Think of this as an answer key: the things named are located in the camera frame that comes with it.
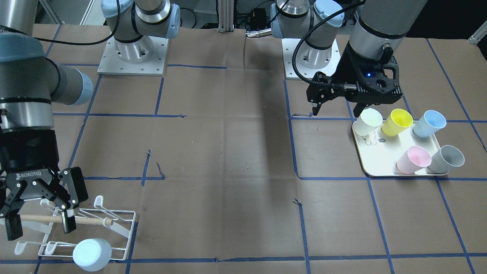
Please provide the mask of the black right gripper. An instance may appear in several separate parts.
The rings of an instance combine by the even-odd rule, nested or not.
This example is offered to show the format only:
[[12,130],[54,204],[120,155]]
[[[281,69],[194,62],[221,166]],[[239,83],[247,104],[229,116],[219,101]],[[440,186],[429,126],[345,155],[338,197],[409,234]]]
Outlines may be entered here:
[[[80,167],[66,168],[57,174],[59,152],[55,131],[40,129],[3,132],[0,142],[2,170],[8,174],[38,170],[40,174],[34,176],[35,191],[62,210],[64,233],[73,232],[76,229],[75,211],[89,196]],[[5,221],[8,241],[23,235],[19,212],[35,213],[34,206],[40,201],[39,198],[27,201],[27,210],[21,209],[25,201],[20,199],[20,195],[28,186],[32,186],[32,182],[20,182],[20,186],[15,185],[7,194],[7,185],[1,180],[1,218]]]

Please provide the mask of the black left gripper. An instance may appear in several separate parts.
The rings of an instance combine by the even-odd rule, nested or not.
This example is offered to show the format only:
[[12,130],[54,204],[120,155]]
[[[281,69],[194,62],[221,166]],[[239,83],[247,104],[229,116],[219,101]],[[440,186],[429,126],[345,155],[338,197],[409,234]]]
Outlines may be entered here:
[[358,118],[366,107],[374,104],[394,104],[402,96],[399,85],[399,67],[390,46],[379,49],[379,60],[367,59],[356,53],[348,42],[333,78],[316,72],[306,96],[312,104],[312,115],[317,116],[322,104],[342,96],[344,84],[355,84],[357,89],[347,91],[345,98],[356,102],[353,115]]

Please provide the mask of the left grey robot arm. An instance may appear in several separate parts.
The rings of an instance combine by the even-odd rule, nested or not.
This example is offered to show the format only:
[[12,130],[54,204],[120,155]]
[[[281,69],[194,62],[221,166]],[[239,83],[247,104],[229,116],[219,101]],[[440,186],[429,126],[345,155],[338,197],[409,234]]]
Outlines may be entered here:
[[[369,106],[403,97],[394,53],[425,0],[364,0],[342,7],[334,0],[277,0],[270,9],[275,38],[298,39],[291,57],[294,74],[309,84],[312,114],[337,97],[354,102],[358,117]],[[349,10],[360,9],[351,36],[332,75],[321,70]]]

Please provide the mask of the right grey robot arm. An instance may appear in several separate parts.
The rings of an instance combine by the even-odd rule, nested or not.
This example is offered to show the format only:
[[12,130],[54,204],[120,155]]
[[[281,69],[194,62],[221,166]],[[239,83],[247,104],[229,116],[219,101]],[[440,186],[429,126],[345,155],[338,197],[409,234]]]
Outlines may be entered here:
[[[36,0],[1,1],[1,218],[9,241],[22,237],[19,211],[30,199],[46,198],[61,209],[65,233],[88,193],[80,167],[59,168],[52,103],[80,105],[93,95],[80,70],[45,56],[32,36]],[[124,61],[153,53],[150,37],[173,39],[180,8],[170,0],[103,0],[102,12]]]

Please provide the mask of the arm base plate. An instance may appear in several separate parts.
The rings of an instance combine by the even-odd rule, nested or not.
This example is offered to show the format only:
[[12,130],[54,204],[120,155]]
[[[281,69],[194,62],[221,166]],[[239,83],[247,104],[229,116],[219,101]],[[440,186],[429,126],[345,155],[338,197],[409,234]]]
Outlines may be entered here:
[[132,43],[110,38],[97,72],[112,76],[163,76],[169,39],[143,36]]
[[[285,66],[285,78],[287,80],[299,80],[291,64],[292,56],[298,43],[299,39],[282,39],[283,63]],[[296,66],[299,73],[308,79],[312,79],[316,72],[322,72],[327,76],[332,76],[336,71],[340,59],[341,55],[336,40],[334,40],[331,48],[325,50],[313,49],[306,43],[303,43],[296,57]]]

